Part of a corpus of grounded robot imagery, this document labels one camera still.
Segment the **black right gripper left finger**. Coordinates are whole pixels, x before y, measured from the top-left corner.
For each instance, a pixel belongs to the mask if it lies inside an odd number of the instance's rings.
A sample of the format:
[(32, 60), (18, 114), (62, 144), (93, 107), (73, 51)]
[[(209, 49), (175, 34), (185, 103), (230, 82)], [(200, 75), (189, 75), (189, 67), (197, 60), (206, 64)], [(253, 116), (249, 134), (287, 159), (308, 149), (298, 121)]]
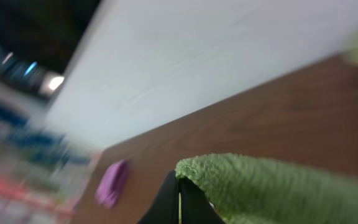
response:
[(179, 224), (178, 214), (179, 185), (176, 172), (171, 170), (138, 224)]

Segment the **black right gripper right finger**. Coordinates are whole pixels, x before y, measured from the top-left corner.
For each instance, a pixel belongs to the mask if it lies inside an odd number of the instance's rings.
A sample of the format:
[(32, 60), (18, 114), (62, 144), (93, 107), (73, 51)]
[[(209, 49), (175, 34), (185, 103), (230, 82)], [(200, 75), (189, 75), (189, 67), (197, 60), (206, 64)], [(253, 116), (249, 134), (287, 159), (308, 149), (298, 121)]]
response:
[(190, 179), (179, 180), (182, 224), (224, 224), (204, 192)]

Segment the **green microfiber cloth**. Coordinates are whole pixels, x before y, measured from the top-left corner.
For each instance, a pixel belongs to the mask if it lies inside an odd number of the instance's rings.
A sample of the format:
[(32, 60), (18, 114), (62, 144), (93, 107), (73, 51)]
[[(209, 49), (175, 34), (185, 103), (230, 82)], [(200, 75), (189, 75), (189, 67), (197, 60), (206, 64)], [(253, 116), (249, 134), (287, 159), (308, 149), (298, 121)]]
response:
[(226, 223), (358, 224), (358, 178), (238, 154), (182, 159), (175, 171)]

